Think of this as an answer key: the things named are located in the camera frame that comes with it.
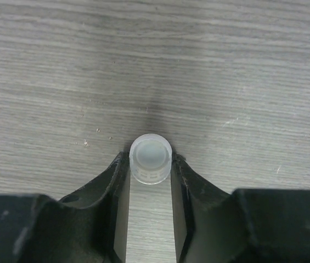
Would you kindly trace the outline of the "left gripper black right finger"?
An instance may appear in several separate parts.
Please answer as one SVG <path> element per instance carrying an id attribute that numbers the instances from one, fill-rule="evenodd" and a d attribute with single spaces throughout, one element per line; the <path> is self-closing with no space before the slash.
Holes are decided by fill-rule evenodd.
<path id="1" fill-rule="evenodd" d="M 310 190 L 226 193 L 172 156 L 177 262 L 310 262 Z"/>

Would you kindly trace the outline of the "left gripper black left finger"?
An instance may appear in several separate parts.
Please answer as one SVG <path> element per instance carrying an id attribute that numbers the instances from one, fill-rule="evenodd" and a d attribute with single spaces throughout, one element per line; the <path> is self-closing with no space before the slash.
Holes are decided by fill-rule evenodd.
<path id="1" fill-rule="evenodd" d="M 0 262 L 125 262 L 129 156 L 57 200 L 0 194 Z"/>

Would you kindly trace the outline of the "white bottle cap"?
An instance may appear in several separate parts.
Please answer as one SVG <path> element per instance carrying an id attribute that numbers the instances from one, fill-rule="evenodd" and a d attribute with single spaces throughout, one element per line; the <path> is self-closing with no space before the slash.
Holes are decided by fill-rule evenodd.
<path id="1" fill-rule="evenodd" d="M 129 151 L 131 175 L 146 185 L 163 182 L 171 172 L 172 147 L 158 134 L 143 134 L 136 138 Z"/>

